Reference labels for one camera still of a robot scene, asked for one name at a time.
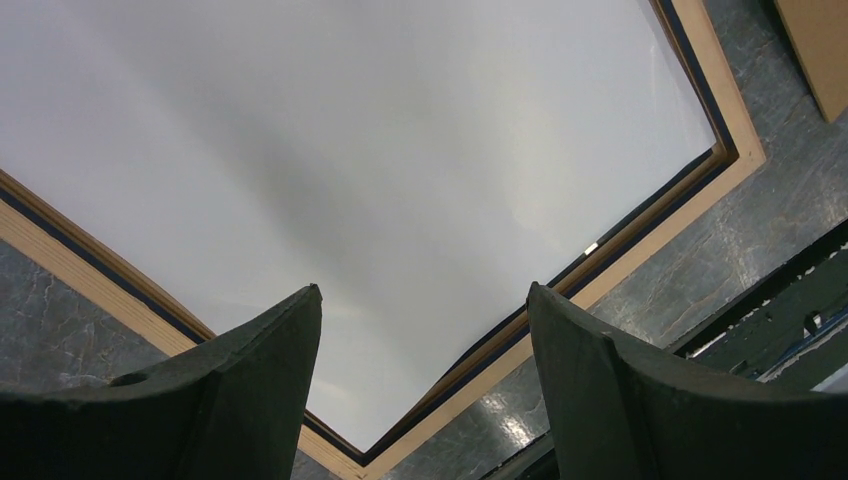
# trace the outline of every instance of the white board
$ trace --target white board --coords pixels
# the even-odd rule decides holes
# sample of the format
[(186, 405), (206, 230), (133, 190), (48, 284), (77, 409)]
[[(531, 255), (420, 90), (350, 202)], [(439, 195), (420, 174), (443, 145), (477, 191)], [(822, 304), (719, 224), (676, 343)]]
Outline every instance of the white board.
[(2, 168), (367, 450), (715, 138), (647, 0), (5, 0)]

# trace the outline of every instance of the wooden board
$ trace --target wooden board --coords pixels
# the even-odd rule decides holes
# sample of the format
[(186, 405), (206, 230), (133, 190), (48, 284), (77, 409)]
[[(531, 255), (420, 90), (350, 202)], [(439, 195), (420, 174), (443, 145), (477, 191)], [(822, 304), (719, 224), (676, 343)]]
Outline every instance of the wooden board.
[[(676, 14), (686, 30), (698, 62), (707, 77), (711, 93), (718, 103), (724, 123), (732, 137), (734, 148), (724, 152), (729, 155), (726, 160), (735, 161), (718, 178), (710, 182), (694, 198), (676, 210), (659, 227), (581, 290), (574, 300), (584, 307), (597, 301), (606, 291), (609, 291), (715, 201), (747, 177), (763, 161), (756, 134), (703, 7), (698, 2), (687, 1), (675, 2), (675, 7)], [(37, 203), (37, 199), (30, 199), (30, 202), (32, 201)], [(191, 345), (185, 334), (180, 334), (173, 328), (161, 329), (161, 325), (165, 322), (161, 319), (157, 320), (156, 315), (152, 315), (144, 303), (137, 300), (133, 303), (132, 297), (128, 298), (125, 295), (126, 292), (124, 295), (120, 293), (122, 289), (117, 287), (114, 281), (96, 269), (86, 269), (85, 265), (89, 265), (88, 262), (64, 244), (56, 242), (55, 237), (35, 225), (32, 219), (16, 214), (17, 212), (8, 208), (8, 205), (0, 213), (2, 213), (3, 222), (2, 236), (6, 241), (24, 251), (71, 287), (103, 306), (116, 318), (127, 323), (130, 328), (139, 331), (154, 345), (171, 354)], [(50, 220), (51, 223), (61, 223), (61, 221), (57, 222), (56, 218)], [(67, 225), (65, 229), (73, 230)], [(608, 245), (614, 250), (612, 246), (615, 242), (610, 242)], [(597, 258), (602, 258), (603, 253), (602, 249), (598, 249), (595, 255), (598, 255)], [(558, 288), (562, 291), (563, 287), (558, 285)], [(515, 325), (520, 325), (521, 321), (520, 317), (517, 318)], [(466, 381), (450, 399), (443, 402), (366, 466), (358, 465), (337, 448), (332, 447), (324, 438), (307, 428), (302, 432), (300, 447), (342, 478), (378, 478), (531, 354), (529, 339), (520, 340), (489, 364), (485, 370), (470, 381)]]
[(778, 0), (813, 95), (828, 122), (848, 107), (848, 2)]

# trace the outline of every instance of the white panel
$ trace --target white panel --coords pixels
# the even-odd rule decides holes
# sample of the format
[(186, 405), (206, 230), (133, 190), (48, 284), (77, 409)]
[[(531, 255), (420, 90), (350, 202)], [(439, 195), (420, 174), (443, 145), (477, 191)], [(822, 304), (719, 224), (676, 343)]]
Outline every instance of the white panel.
[(715, 141), (647, 0), (4, 0), (2, 167), (367, 449)]

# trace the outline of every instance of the marbled gray surface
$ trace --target marbled gray surface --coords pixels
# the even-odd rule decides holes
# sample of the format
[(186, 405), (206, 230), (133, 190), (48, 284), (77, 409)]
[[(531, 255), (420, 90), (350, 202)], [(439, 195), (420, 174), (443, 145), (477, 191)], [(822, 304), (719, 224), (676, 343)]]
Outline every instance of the marbled gray surface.
[[(660, 346), (848, 217), (848, 115), (832, 125), (821, 119), (773, 2), (706, 5), (768, 163), (593, 307)], [(3, 386), (38, 391), (103, 381), (161, 358), (9, 250), (0, 254)], [(68, 318), (77, 323), (63, 326)], [(39, 349), (53, 353), (42, 358)], [(531, 360), (386, 478), (474, 480), (547, 429)], [(335, 477), (299, 455), (293, 478)]]

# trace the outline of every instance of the gray stone surface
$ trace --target gray stone surface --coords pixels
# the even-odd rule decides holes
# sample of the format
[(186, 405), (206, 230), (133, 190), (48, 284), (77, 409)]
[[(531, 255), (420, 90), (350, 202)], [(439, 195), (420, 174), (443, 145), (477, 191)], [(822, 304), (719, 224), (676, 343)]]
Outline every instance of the gray stone surface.
[[(773, 2), (706, 5), (768, 163), (593, 307), (660, 346), (848, 217), (848, 115), (823, 122)], [(8, 246), (0, 279), (3, 388), (102, 382), (163, 358)], [(547, 429), (530, 360), (386, 478), (474, 480)], [(335, 477), (299, 454), (293, 478)]]

